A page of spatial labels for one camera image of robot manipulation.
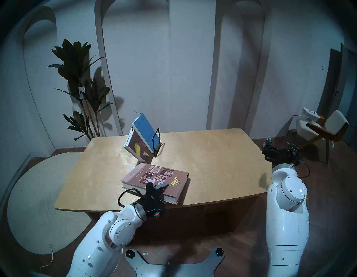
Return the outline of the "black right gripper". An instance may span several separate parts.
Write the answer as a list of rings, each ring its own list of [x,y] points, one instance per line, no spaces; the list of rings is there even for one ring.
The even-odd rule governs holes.
[[[287,148],[276,148],[272,145],[272,138],[267,137],[265,146],[262,148],[262,154],[266,161],[273,165],[286,163],[292,167],[300,164],[299,147],[292,143],[287,143]]]

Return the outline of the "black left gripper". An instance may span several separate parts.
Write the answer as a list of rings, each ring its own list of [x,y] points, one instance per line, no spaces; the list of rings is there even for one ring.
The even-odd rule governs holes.
[[[169,183],[160,183],[155,186],[158,193],[154,194],[153,183],[147,183],[147,194],[138,200],[138,204],[144,209],[146,218],[159,218],[166,213],[166,203],[162,193],[168,188]]]

